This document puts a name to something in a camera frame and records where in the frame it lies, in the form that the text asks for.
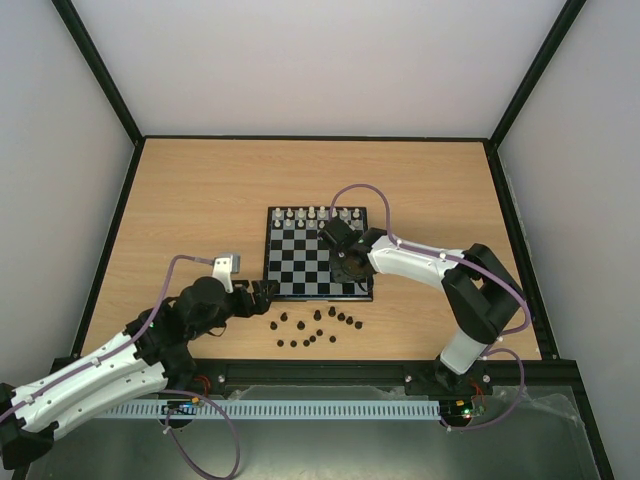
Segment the purple cable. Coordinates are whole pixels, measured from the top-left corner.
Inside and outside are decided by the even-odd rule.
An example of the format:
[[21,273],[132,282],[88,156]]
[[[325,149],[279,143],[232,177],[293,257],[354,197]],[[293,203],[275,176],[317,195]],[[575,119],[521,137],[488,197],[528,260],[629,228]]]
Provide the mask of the purple cable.
[[191,460],[191,457],[189,457],[189,455],[184,450],[182,445],[180,445],[180,442],[178,442],[178,438],[176,437],[175,433],[173,433],[173,430],[169,426],[169,420],[171,419],[171,414],[173,413],[173,410],[169,410],[169,412],[167,413],[167,416],[164,419],[164,426],[168,429],[166,430],[166,432],[169,434],[173,442],[176,444],[176,447],[178,447],[178,452],[180,453],[180,456],[183,458],[185,462],[187,462],[187,465],[189,465],[194,472],[196,472],[198,475],[200,475],[202,478],[206,480],[232,479],[236,475],[236,472],[238,471],[238,467],[240,466],[240,439],[238,437],[238,430],[236,430],[236,427],[233,425],[233,422],[231,421],[227,413],[213,400],[194,392],[185,392],[183,390],[163,390],[160,393],[168,393],[172,395],[184,395],[187,397],[198,397],[203,402],[206,402],[209,405],[211,405],[213,408],[215,408],[216,411],[224,417],[224,419],[227,421],[227,425],[229,425],[229,429],[231,430],[231,434],[233,435],[233,441],[236,446],[236,463],[233,465],[233,469],[231,470],[231,473],[226,477],[216,477],[215,475],[211,475],[205,472],[204,470],[202,470],[200,467],[198,467],[195,464],[193,460]]
[[[104,362],[105,360],[108,360],[109,358],[111,358],[114,355],[117,355],[118,353],[123,351],[125,348],[127,348],[132,343],[137,342],[138,339],[144,334],[144,332],[147,331],[147,329],[149,328],[149,326],[153,322],[153,319],[156,317],[156,314],[158,313],[158,310],[160,310],[160,307],[162,306],[162,301],[164,300],[164,298],[167,295],[167,290],[169,289],[169,281],[171,280],[171,275],[173,274],[173,269],[174,269],[174,267],[176,265],[176,262],[178,260],[191,260],[192,262],[204,263],[204,264],[207,264],[207,265],[213,265],[213,260],[209,260],[209,259],[206,259],[206,258],[191,257],[189,255],[176,255],[175,257],[173,257],[173,259],[169,263],[169,268],[167,269],[167,275],[165,276],[164,284],[162,285],[162,289],[160,290],[160,294],[158,295],[158,299],[156,300],[156,304],[153,306],[153,310],[151,310],[151,313],[149,314],[149,317],[147,318],[147,320],[144,322],[144,324],[142,325],[140,330],[138,330],[138,332],[133,337],[131,337],[129,340],[127,340],[125,343],[123,343],[119,347],[111,350],[108,353],[105,353],[101,357],[98,357],[98,360],[100,362]],[[70,372],[65,373],[64,375],[62,375],[59,378],[53,380],[51,383],[45,385],[40,390],[37,390],[35,393],[33,393],[32,394],[33,399],[35,400],[36,398],[44,395],[46,392],[51,390],[56,385],[60,385],[65,380],[68,380],[69,378],[77,375],[80,372],[84,372],[85,370],[87,370],[87,369],[89,369],[89,368],[91,368],[93,366],[94,366],[93,363],[87,362],[85,364],[82,364],[82,365],[78,366],[77,368],[74,368]],[[18,402],[17,405],[15,405],[14,407],[8,409],[6,412],[4,412],[2,415],[0,415],[0,424],[2,422],[4,422],[5,419],[7,419],[10,415],[12,415],[13,413],[17,412],[19,409],[24,407],[26,404],[27,404],[27,402],[25,402],[25,401]]]
[[[382,199],[382,202],[384,203],[384,208],[386,210],[387,235],[388,235],[389,240],[391,241],[391,243],[393,243],[396,247],[402,248],[403,250],[407,250],[409,252],[422,253],[424,255],[428,255],[428,256],[433,257],[433,258],[440,258],[440,252],[438,250],[434,250],[434,249],[427,248],[427,247],[418,247],[418,246],[415,246],[415,245],[407,245],[406,243],[403,243],[403,242],[399,243],[398,242],[398,239],[396,238],[396,236],[393,234],[393,232],[391,230],[391,206],[389,205],[389,201],[387,200],[387,197],[385,196],[384,193],[382,193],[382,191],[380,189],[374,187],[373,185],[369,185],[368,183],[354,183],[353,185],[349,185],[347,187],[344,187],[342,190],[340,190],[338,193],[336,193],[336,195],[333,197],[333,200],[331,201],[331,207],[329,207],[329,218],[333,218],[333,216],[332,216],[333,215],[333,209],[335,208],[336,201],[338,200],[340,195],[342,195],[344,192],[347,192],[347,191],[352,190],[354,188],[366,188],[368,190],[373,190],[374,192],[376,192],[378,194],[378,196],[380,196],[380,198]],[[471,268],[472,270],[475,270],[476,272],[480,273],[481,275],[483,275],[484,277],[488,278],[489,280],[495,282],[500,287],[502,287],[504,290],[506,290],[507,293],[509,293],[509,295],[511,295],[516,300],[516,302],[518,302],[518,305],[520,305],[520,307],[522,308],[522,310],[524,312],[524,323],[522,325],[520,325],[519,327],[510,328],[508,330],[503,330],[502,333],[501,333],[502,336],[511,335],[513,333],[521,332],[523,330],[526,330],[527,327],[529,327],[529,325],[531,325],[531,311],[529,310],[529,306],[527,305],[527,302],[507,282],[505,282],[501,278],[497,277],[496,275],[494,275],[493,273],[491,273],[487,269],[482,268],[481,266],[476,265],[475,263],[470,262],[469,260],[466,260],[466,259],[464,259],[462,257],[458,257],[456,255],[445,254],[445,258],[447,260],[451,261],[451,262],[457,262],[457,263],[459,263],[461,265],[464,265],[465,267]]]
[[489,357],[494,353],[500,353],[500,352],[513,355],[513,358],[515,358],[516,362],[518,362],[518,368],[520,369],[520,387],[518,388],[518,393],[516,394],[515,400],[511,403],[511,405],[509,405],[509,408],[507,408],[507,410],[502,415],[494,418],[493,420],[489,420],[486,423],[481,423],[480,425],[468,425],[466,427],[452,427],[444,419],[441,419],[440,423],[445,427],[447,427],[447,429],[464,432],[467,430],[480,430],[481,428],[486,428],[492,425],[496,425],[500,423],[502,420],[504,420],[505,418],[507,418],[511,414],[511,412],[513,412],[513,410],[518,406],[518,404],[522,401],[522,394],[524,393],[524,366],[522,365],[522,360],[520,359],[520,357],[516,352],[514,352],[513,350],[509,350],[508,348],[496,348],[495,350],[492,350],[489,353],[487,353],[486,356]]

